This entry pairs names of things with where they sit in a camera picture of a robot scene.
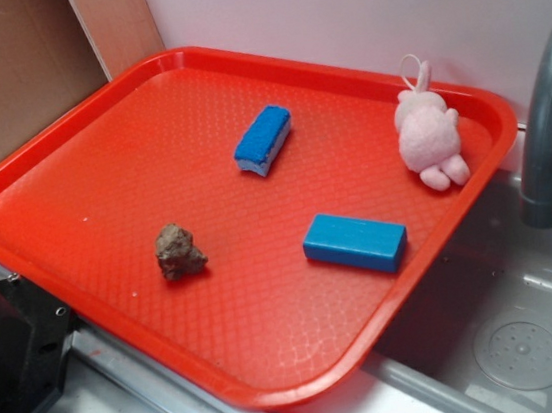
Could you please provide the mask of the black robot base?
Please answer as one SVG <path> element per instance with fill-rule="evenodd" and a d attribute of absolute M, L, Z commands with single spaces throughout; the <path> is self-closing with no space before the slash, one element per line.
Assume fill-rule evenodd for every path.
<path fill-rule="evenodd" d="M 61 397 L 73 322 L 27 278 L 0 280 L 0 413 L 44 413 Z"/>

